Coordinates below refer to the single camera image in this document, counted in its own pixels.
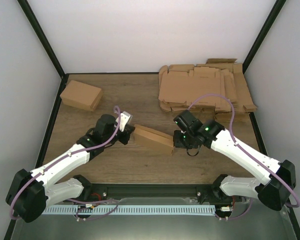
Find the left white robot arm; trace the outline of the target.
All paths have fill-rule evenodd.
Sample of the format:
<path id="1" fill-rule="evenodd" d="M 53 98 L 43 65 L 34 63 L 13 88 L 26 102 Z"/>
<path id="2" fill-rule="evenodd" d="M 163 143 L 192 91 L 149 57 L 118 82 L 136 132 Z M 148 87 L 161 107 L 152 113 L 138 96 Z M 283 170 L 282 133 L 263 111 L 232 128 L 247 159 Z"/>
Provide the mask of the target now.
<path id="1" fill-rule="evenodd" d="M 65 153 L 31 171 L 19 170 L 5 199 L 10 206 L 10 217 L 30 223 L 48 207 L 63 201 L 89 206 L 103 203 L 102 199 L 88 201 L 92 196 L 92 184 L 82 175 L 65 182 L 60 182 L 60 179 L 87 164 L 116 142 L 127 145 L 135 130 L 130 125 L 131 119 L 132 115 L 126 111 L 119 113 L 118 117 L 103 114 L 95 127 L 89 129 Z"/>

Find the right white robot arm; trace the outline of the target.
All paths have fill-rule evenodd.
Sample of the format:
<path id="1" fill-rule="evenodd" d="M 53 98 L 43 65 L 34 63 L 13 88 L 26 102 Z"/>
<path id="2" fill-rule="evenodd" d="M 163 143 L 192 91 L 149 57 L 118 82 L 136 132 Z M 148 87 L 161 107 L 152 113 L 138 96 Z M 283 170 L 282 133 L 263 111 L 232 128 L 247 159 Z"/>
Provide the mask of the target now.
<path id="1" fill-rule="evenodd" d="M 280 162 L 255 150 L 215 120 L 201 122 L 189 110 L 174 118 L 178 130 L 173 133 L 173 145 L 178 149 L 200 150 L 206 147 L 220 153 L 252 174 L 252 177 L 233 177 L 222 174 L 214 182 L 213 198 L 219 202 L 229 196 L 258 199 L 266 207 L 280 211 L 296 187 L 295 165 L 289 160 Z"/>

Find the folded brown cardboard box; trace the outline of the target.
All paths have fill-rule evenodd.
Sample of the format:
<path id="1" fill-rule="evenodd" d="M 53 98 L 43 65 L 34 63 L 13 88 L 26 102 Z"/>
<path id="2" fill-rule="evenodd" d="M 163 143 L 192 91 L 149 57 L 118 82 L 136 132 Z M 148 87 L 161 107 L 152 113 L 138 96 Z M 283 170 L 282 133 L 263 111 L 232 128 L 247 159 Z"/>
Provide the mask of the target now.
<path id="1" fill-rule="evenodd" d="M 90 112 L 96 110 L 102 96 L 101 88 L 75 80 L 71 80 L 60 94 L 65 105 Z"/>

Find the stack of flat cardboard blanks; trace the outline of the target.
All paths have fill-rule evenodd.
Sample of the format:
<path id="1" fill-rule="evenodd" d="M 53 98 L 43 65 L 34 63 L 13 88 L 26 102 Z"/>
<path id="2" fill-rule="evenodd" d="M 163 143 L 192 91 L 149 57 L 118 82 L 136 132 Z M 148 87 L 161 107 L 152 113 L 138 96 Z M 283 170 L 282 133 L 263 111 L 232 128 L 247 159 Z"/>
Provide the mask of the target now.
<path id="1" fill-rule="evenodd" d="M 211 113 L 224 118 L 234 108 L 238 117 L 257 110 L 243 64 L 235 58 L 209 58 L 206 63 L 171 64 L 158 73 L 159 106 L 166 112 Z"/>

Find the black aluminium frame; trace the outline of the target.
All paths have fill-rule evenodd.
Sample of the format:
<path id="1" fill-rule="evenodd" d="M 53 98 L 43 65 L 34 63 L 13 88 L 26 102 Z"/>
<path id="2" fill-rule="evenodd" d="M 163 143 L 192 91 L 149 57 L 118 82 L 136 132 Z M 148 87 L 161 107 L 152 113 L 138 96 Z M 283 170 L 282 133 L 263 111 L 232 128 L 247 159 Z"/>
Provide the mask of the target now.
<path id="1" fill-rule="evenodd" d="M 52 62 L 53 66 L 55 67 L 61 79 L 58 92 L 54 101 L 54 105 L 52 108 L 52 112 L 50 114 L 48 125 L 45 131 L 45 135 L 43 138 L 43 142 L 36 161 L 36 166 L 39 167 L 43 164 L 44 157 L 46 156 L 46 152 L 51 139 L 53 128 L 58 116 L 58 112 L 62 101 L 60 98 L 60 94 L 65 89 L 66 83 L 68 82 L 70 75 L 68 73 L 65 73 L 63 68 L 61 67 L 61 64 L 53 48 L 51 47 L 42 27 L 40 26 L 40 23 L 37 20 L 29 2 L 27 0 L 18 0 L 17 2 L 21 7 L 23 13 L 25 14 L 26 18 L 28 19 L 28 22 L 30 23 L 32 29 L 37 35 L 41 45 L 43 46 L 45 52 L 47 53 L 50 61 Z M 275 1 L 268 17 L 266 18 L 259 34 L 257 35 L 251 49 L 248 52 L 247 57 L 243 62 L 242 70 L 244 73 L 247 71 L 248 67 L 253 61 L 256 53 L 261 47 L 263 41 L 265 40 L 267 34 L 272 28 L 276 18 L 280 14 L 285 3 L 286 0 Z M 132 183 L 130 184 L 129 183 L 129 184 L 112 184 L 112 185 L 108 184 L 107 186 L 110 186 L 111 189 L 115 189 L 116 191 L 120 191 L 122 194 L 126 194 L 126 193 L 135 194 L 136 198 L 141 198 L 142 194 L 144 194 L 146 198 L 167 197 L 168 194 L 173 194 L 174 196 L 177 196 L 178 194 L 192 193 L 194 190 L 193 184 L 132 184 Z"/>

